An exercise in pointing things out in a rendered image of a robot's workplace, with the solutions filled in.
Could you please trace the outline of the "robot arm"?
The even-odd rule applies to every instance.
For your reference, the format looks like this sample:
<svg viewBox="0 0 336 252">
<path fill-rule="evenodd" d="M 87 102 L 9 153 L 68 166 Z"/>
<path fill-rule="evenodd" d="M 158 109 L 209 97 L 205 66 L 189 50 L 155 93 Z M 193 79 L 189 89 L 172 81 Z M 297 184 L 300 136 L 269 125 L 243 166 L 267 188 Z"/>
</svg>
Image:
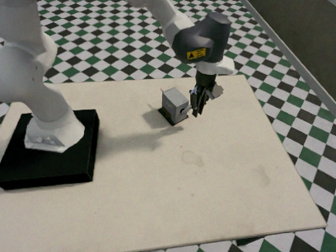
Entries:
<svg viewBox="0 0 336 252">
<path fill-rule="evenodd" d="M 196 64 L 207 75 L 233 74 L 234 62 L 224 56 L 231 33 L 231 21 L 225 15 L 209 12 L 194 25 L 170 0 L 125 1 L 134 8 L 145 7 L 156 18 L 179 61 Z M 21 102 L 31 110 L 34 118 L 27 125 L 26 148 L 64 152 L 83 137 L 85 127 L 60 89 L 43 83 L 58 48 L 40 28 L 36 0 L 0 0 L 0 38 L 4 39 L 0 101 Z"/>
</svg>

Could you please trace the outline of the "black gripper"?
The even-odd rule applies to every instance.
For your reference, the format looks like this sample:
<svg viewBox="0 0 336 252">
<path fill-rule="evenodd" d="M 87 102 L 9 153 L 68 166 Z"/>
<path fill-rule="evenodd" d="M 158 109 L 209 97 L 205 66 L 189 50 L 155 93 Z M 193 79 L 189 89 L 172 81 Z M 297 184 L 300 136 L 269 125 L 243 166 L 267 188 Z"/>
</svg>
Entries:
<svg viewBox="0 0 336 252">
<path fill-rule="evenodd" d="M 211 86 L 215 81 L 217 74 L 207 75 L 199 72 L 197 70 L 195 80 L 196 84 L 193 90 L 189 90 L 190 93 L 190 104 L 193 106 L 192 115 L 197 118 L 198 113 L 201 115 L 203 112 L 203 107 L 207 104 L 206 101 L 209 100 L 209 96 L 205 92 L 206 86 Z M 203 86 L 205 85 L 205 86 Z"/>
</svg>

